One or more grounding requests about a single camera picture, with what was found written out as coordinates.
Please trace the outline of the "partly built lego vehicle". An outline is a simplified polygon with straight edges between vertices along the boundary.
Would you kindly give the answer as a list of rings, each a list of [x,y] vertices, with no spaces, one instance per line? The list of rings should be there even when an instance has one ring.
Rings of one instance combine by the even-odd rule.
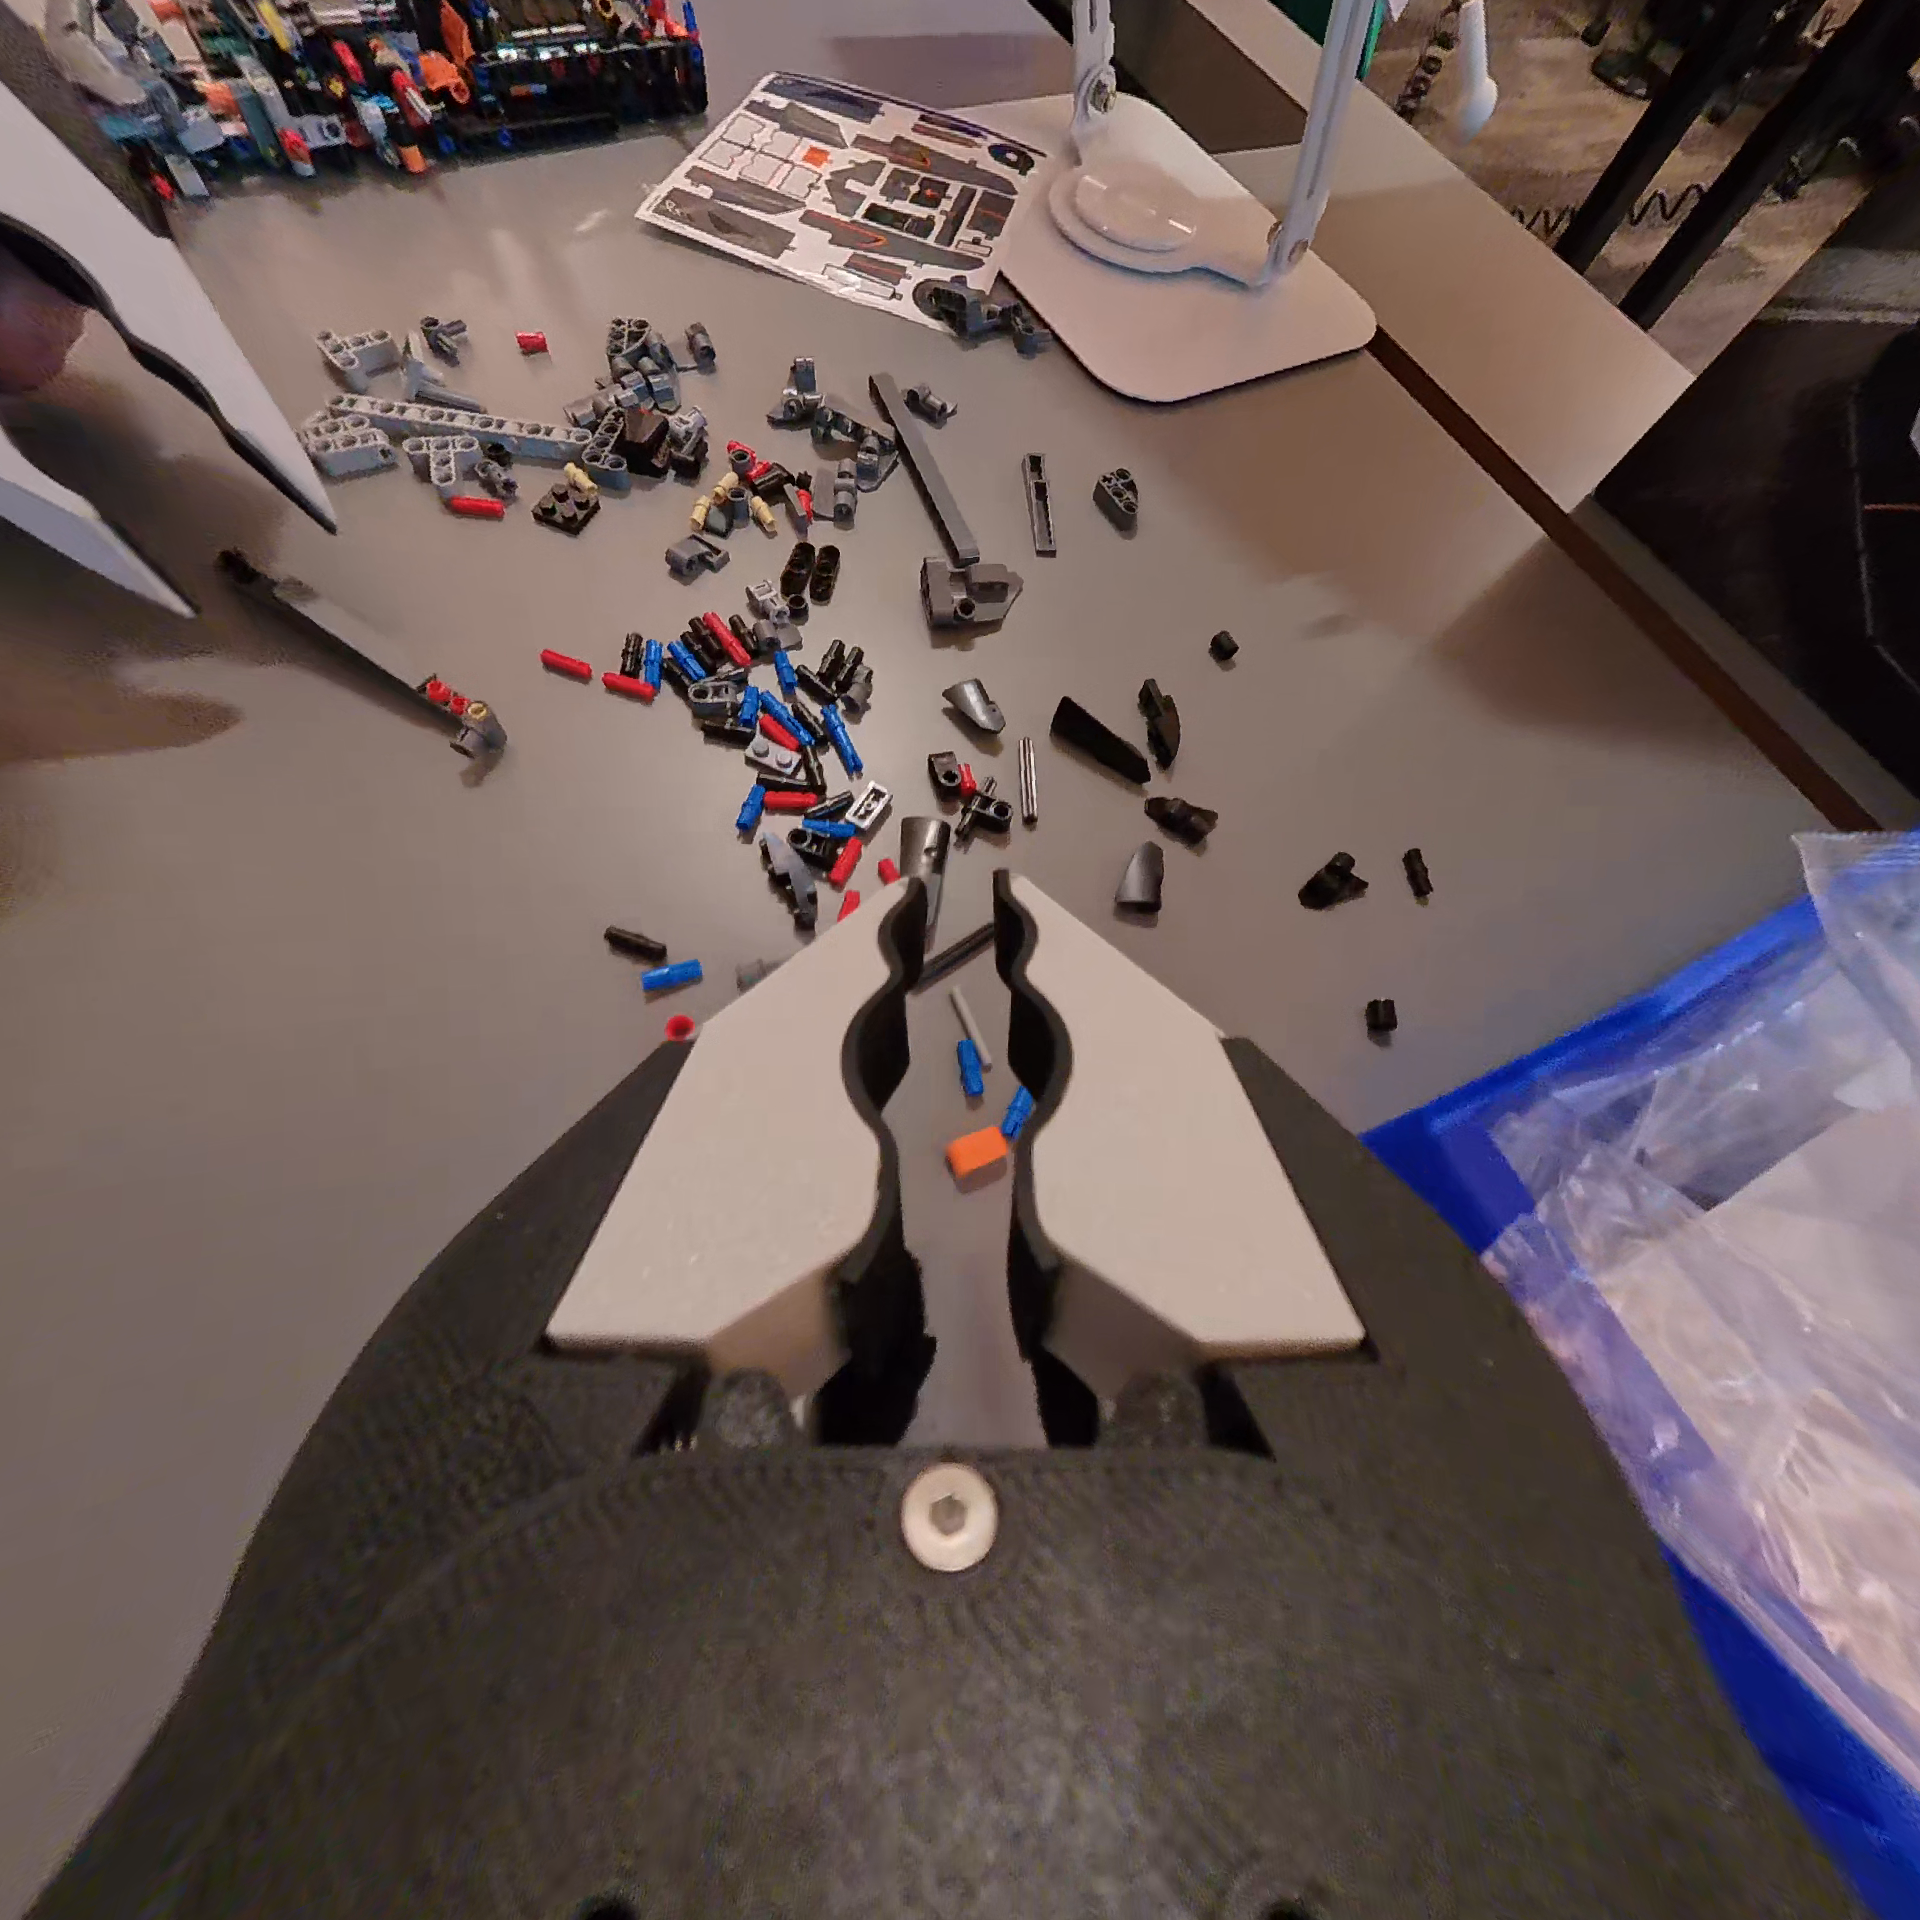
[[[315,180],[706,115],[693,5],[17,5],[161,202],[240,174]]]

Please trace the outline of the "blue plastic bin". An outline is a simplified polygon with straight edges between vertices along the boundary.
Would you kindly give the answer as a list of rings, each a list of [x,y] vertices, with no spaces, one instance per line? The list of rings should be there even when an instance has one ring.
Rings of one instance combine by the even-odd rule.
[[[1519,1175],[1492,1145],[1490,1122],[1556,1066],[1586,1066],[1619,1039],[1644,1038],[1753,963],[1811,929],[1809,895],[1708,951],[1679,973],[1560,1039],[1495,1067],[1362,1134],[1373,1154],[1487,1259],[1524,1209]],[[1689,1573],[1661,1543],[1691,1626],[1735,1714],[1796,1812],[1874,1915],[1916,1915],[1916,1785],[1852,1733],[1811,1683]]]

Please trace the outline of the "clear plastic bags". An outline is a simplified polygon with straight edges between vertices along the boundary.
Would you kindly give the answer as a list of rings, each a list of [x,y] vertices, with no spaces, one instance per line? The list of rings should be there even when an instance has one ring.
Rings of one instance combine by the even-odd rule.
[[[1487,1261],[1661,1543],[1916,1785],[1916,831],[1794,845],[1783,954],[1490,1122]]]

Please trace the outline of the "dark grey angled lego connector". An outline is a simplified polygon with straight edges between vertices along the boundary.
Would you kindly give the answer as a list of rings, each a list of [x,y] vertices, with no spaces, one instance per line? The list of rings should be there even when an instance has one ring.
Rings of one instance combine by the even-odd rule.
[[[920,598],[936,633],[997,628],[1025,589],[1025,575],[997,563],[956,565],[925,557]]]

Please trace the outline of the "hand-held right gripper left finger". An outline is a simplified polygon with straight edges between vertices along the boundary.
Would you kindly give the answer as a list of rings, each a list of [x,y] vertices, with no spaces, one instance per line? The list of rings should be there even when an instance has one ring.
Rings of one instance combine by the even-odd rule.
[[[554,1349],[759,1372],[829,1444],[905,1437],[936,1345],[885,1108],[925,929],[925,885],[887,882],[658,1049],[677,1074],[547,1321]]]

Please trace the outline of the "black tripod legs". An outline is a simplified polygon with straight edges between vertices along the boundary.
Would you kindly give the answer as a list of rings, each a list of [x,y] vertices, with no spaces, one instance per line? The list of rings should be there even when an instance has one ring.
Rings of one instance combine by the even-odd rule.
[[[1781,5],[1763,2],[1705,6],[1703,23],[1676,69],[1650,92],[1639,121],[1552,243],[1560,261],[1585,275],[1611,237],[1632,225],[1636,205],[1682,137],[1712,98],[1753,65],[1779,11]],[[1866,108],[1888,105],[1892,83],[1908,83],[1916,55],[1916,2],[1855,5],[1836,35],[1815,51],[1802,75],[1700,190],[1661,251],[1621,295],[1623,315],[1650,329],[1747,212],[1787,179],[1796,155],[1821,137],[1842,135]]]

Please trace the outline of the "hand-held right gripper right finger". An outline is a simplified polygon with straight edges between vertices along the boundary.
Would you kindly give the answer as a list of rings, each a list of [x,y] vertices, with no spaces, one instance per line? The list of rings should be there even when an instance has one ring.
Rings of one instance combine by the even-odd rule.
[[[1016,1140],[1005,1287],[1053,1447],[1152,1375],[1355,1359],[1369,1334],[1249,1087],[1255,1051],[1034,881],[992,881]]]

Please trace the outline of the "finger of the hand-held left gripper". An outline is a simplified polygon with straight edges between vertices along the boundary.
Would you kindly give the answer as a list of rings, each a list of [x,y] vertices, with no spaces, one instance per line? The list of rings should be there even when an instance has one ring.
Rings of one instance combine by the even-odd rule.
[[[45,476],[2,431],[2,521],[111,585],[179,617],[199,611],[91,503]]]
[[[104,315],[133,359],[211,419],[227,444],[323,530],[321,476],[179,247],[2,86],[2,226],[37,270]]]

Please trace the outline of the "grey lego beam with red pins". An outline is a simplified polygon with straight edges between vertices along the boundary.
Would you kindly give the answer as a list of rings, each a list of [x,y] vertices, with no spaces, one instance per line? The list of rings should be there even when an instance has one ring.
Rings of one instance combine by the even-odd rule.
[[[445,682],[437,670],[421,667],[397,639],[340,609],[319,588],[271,574],[236,547],[224,547],[216,565],[229,588],[272,613],[281,626],[433,718],[458,755],[469,761],[491,761],[508,749],[508,729],[490,701]]]

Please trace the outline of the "black bulky object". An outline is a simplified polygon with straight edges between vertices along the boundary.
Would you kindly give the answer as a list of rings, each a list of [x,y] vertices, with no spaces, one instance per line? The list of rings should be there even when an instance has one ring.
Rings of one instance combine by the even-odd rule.
[[[1595,503],[1880,769],[1917,777],[1917,326],[1755,322]]]

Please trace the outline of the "white desk stand with plate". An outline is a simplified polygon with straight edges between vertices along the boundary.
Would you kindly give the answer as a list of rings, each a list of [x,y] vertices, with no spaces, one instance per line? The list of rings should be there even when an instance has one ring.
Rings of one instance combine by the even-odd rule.
[[[1196,399],[1373,341],[1373,308],[1314,251],[1371,18],[1333,6],[1274,212],[1164,110],[1120,97],[1113,6],[1073,5],[1073,97],[1034,101],[1048,155],[1000,275],[1104,389]]]

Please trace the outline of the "cluster of coloured lego pins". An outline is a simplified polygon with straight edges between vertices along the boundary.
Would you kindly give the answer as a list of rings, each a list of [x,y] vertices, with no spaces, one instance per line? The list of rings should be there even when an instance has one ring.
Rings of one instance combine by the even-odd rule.
[[[893,814],[893,788],[867,772],[848,726],[856,695],[872,690],[865,653],[835,642],[813,666],[820,670],[799,660],[789,628],[769,619],[749,628],[741,617],[703,613],[674,639],[629,633],[619,667],[597,676],[605,692],[629,705],[652,705],[669,689],[712,745],[741,756],[749,790],[737,810],[735,834],[744,845],[757,845],[795,932],[818,930],[823,889],[840,900],[840,919],[856,913],[867,847]],[[832,786],[835,764],[852,783]],[[1013,830],[1016,811],[992,777],[981,777],[954,753],[928,756],[928,782],[945,810],[904,815],[899,855],[876,855],[872,877],[922,886],[931,939],[951,853],[981,834],[1001,838]],[[663,943],[636,929],[609,929],[605,939],[618,954],[652,965],[647,991],[673,991],[699,973],[693,963],[667,963]],[[992,1051],[964,995],[954,991],[951,1009],[959,1083],[968,1105],[978,1105]]]

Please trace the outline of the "long dark grey lego beam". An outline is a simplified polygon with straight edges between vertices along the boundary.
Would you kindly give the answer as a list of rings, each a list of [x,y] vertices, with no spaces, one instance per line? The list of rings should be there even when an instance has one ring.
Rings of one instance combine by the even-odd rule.
[[[924,423],[905,403],[899,382],[887,373],[874,373],[868,378],[868,389],[874,404],[880,409],[882,419],[893,431],[899,460],[905,469],[909,469],[920,495],[928,507],[928,516],[937,529],[951,563],[959,566],[978,565],[981,550],[977,535],[959,506],[954,484],[937,466],[933,444],[924,431]]]

